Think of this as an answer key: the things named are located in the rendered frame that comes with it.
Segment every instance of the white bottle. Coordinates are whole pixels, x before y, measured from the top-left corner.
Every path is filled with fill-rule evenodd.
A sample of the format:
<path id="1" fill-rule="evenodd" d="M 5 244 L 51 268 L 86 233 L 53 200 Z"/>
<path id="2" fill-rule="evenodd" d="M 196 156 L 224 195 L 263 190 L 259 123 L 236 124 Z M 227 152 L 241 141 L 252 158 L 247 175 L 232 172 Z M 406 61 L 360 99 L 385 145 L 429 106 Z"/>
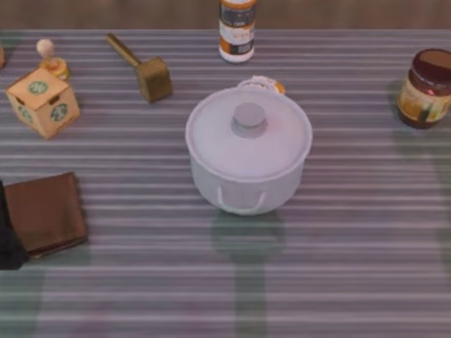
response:
<path id="1" fill-rule="evenodd" d="M 231 63 L 254 55 L 257 0 L 221 0 L 219 53 Z"/>

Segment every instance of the table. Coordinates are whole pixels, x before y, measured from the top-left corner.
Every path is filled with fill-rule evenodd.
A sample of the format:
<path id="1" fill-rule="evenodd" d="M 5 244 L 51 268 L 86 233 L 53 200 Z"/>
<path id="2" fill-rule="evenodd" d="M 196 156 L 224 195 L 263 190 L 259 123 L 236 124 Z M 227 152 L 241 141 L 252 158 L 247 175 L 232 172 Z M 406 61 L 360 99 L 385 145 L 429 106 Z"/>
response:
<path id="1" fill-rule="evenodd" d="M 0 96 L 5 183 L 73 170 L 89 245 L 0 273 L 5 338 L 439 338 L 451 334 L 451 120 L 395 115 L 413 55 L 446 31 L 258 31 L 255 57 L 218 57 L 216 31 L 115 31 L 162 56 L 175 94 L 149 105 L 107 31 L 4 32 L 4 89 L 48 37 L 82 117 L 45 141 Z M 296 196 L 235 218 L 195 189 L 184 126 L 194 106 L 252 75 L 280 80 L 314 145 Z"/>

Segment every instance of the brown jar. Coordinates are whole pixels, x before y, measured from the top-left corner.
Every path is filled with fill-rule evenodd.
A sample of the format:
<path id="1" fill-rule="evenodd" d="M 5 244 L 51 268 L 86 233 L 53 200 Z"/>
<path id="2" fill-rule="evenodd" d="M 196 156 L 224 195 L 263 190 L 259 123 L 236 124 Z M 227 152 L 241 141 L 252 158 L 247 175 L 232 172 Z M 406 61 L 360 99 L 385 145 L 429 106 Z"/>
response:
<path id="1" fill-rule="evenodd" d="M 412 62 L 397 105 L 400 119 L 417 129 L 438 123 L 451 105 L 451 53 L 420 51 Z"/>

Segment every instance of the pot handle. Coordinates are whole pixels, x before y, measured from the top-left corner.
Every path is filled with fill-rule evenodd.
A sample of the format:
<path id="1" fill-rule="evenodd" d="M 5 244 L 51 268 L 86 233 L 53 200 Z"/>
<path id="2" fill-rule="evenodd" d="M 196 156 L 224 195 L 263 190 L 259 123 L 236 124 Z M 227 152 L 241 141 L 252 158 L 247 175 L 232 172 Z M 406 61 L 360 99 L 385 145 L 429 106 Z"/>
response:
<path id="1" fill-rule="evenodd" d="M 229 213 L 236 213 L 238 215 L 250 215 L 256 213 L 263 206 L 266 200 L 266 192 L 262 192 L 259 197 L 259 201 L 253 208 L 236 208 L 234 206 L 229 206 L 224 202 L 223 188 L 219 186 L 218 188 L 218 203 L 224 211 Z"/>

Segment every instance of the brown lid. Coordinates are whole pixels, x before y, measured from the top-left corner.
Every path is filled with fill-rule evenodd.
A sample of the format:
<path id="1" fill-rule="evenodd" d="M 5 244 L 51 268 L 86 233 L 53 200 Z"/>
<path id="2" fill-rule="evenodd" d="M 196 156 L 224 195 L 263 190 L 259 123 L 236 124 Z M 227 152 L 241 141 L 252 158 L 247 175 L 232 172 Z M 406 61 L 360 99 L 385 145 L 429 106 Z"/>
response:
<path id="1" fill-rule="evenodd" d="M 83 242 L 83 221 L 74 174 L 5 187 L 11 222 L 32 258 Z"/>
<path id="2" fill-rule="evenodd" d="M 414 58 L 412 70 L 425 84 L 435 88 L 451 87 L 451 52 L 426 49 Z"/>

